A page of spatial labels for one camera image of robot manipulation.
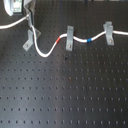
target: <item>metal bracket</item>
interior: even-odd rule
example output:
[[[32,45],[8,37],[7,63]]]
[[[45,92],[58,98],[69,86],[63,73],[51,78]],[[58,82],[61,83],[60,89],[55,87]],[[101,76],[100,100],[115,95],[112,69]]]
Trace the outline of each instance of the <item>metal bracket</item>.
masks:
[[[107,44],[108,45],[114,45],[114,40],[113,40],[113,37],[112,37],[112,34],[113,34],[112,22],[111,21],[105,22],[103,27],[104,27],[104,31],[106,32]]]
[[[40,37],[41,32],[38,31],[36,28],[36,37],[37,39]],[[27,52],[31,46],[34,44],[34,40],[33,40],[33,32],[31,30],[28,30],[28,40],[27,42],[23,45],[23,49]]]
[[[23,45],[25,51],[28,51],[33,45],[33,32],[28,30],[28,41]]]
[[[67,28],[67,42],[66,42],[66,50],[72,51],[73,48],[73,33],[74,33],[74,27],[68,26]]]
[[[31,28],[32,25],[34,26],[34,13],[35,13],[35,4],[36,4],[36,0],[25,0],[24,1],[24,8],[26,10],[26,14],[28,15],[28,25]],[[40,37],[41,32],[39,30],[36,30],[36,36],[37,39]],[[28,51],[31,46],[34,44],[34,40],[33,40],[33,32],[31,30],[28,30],[28,40],[27,42],[23,45],[23,48],[25,49],[25,51]]]

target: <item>black perforated table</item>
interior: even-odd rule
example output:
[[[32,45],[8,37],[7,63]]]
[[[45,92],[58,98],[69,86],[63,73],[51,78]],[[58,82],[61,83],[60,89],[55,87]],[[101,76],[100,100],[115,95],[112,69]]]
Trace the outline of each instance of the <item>black perforated table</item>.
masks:
[[[90,38],[103,31],[128,31],[127,2],[37,1],[35,26],[42,32],[38,46],[48,52],[59,35],[74,26],[74,35]],[[17,21],[0,1],[0,25]],[[0,128],[128,128],[128,37],[105,35],[89,44],[66,38],[48,58],[34,45],[28,52],[28,23],[0,30]]]

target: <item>cable clamp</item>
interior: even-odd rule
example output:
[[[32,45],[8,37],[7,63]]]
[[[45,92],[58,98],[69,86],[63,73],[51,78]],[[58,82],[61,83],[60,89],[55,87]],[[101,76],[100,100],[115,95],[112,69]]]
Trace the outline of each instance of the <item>cable clamp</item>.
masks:
[[[111,21],[106,21],[103,25],[104,31],[106,32],[106,40],[108,45],[114,45],[114,40],[112,37],[113,34],[113,25]]]
[[[67,51],[72,51],[73,49],[73,33],[74,33],[74,27],[68,26],[67,27],[67,42],[66,42]]]

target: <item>white cable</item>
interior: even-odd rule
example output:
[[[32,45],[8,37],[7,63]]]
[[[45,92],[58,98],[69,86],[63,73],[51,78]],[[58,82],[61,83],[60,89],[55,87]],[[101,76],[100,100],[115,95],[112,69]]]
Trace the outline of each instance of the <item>white cable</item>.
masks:
[[[126,35],[128,36],[128,32],[121,32],[121,31],[113,31],[114,34],[119,34],[119,35]]]
[[[0,26],[0,29],[11,28],[11,27],[13,27],[13,26],[15,26],[15,25],[21,23],[22,21],[24,21],[24,20],[26,20],[26,19],[27,19],[27,16],[23,17],[22,19],[20,19],[20,20],[14,22],[14,23],[12,23],[12,24],[9,24],[9,25],[2,25],[2,26]]]
[[[32,26],[32,30],[33,30],[33,33],[34,33],[34,42],[35,42],[35,47],[36,47],[36,50],[37,50],[38,54],[41,57],[48,57],[52,53],[53,49],[55,48],[55,46],[56,46],[56,44],[58,42],[55,42],[54,43],[54,45],[52,46],[51,50],[48,53],[46,53],[46,54],[45,53],[42,53],[39,50],[38,45],[37,45],[37,37],[36,37],[36,32],[35,32],[34,26]],[[96,40],[97,38],[99,38],[100,36],[104,35],[105,33],[106,33],[105,31],[104,32],[101,32],[100,34],[98,34],[98,35],[96,35],[96,36],[94,36],[94,37],[92,37],[90,39],[80,39],[80,38],[75,37],[75,36],[73,36],[73,39],[76,40],[76,41],[78,41],[78,42],[81,42],[81,43],[87,43],[87,42]],[[128,35],[127,32],[121,32],[121,31],[113,31],[113,33],[114,34],[121,34],[121,35]],[[62,38],[64,38],[64,37],[67,37],[67,33],[60,35],[59,40],[62,39]]]
[[[97,38],[99,38],[100,36],[104,35],[105,33],[106,33],[106,32],[104,31],[104,32],[101,32],[100,34],[94,36],[93,38],[91,38],[92,41],[96,40]]]
[[[55,46],[56,46],[56,42],[54,43],[54,45],[52,46],[52,48],[51,48],[51,50],[48,52],[48,53],[42,53],[40,50],[39,50],[39,48],[38,48],[38,45],[37,45],[37,37],[36,37],[36,32],[35,32],[35,28],[34,28],[34,26],[32,26],[32,30],[33,30],[33,33],[34,33],[34,42],[35,42],[35,47],[36,47],[36,51],[38,52],[38,54],[41,56],[41,57],[48,57],[51,53],[52,53],[52,51],[53,51],[53,49],[55,48]]]

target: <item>blue cable marker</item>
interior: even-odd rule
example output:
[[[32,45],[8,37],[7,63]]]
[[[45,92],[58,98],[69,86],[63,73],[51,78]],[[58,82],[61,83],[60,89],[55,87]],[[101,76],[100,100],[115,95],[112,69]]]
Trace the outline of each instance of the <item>blue cable marker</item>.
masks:
[[[89,43],[89,42],[91,42],[92,41],[92,39],[90,38],[90,39],[87,39],[87,43]]]

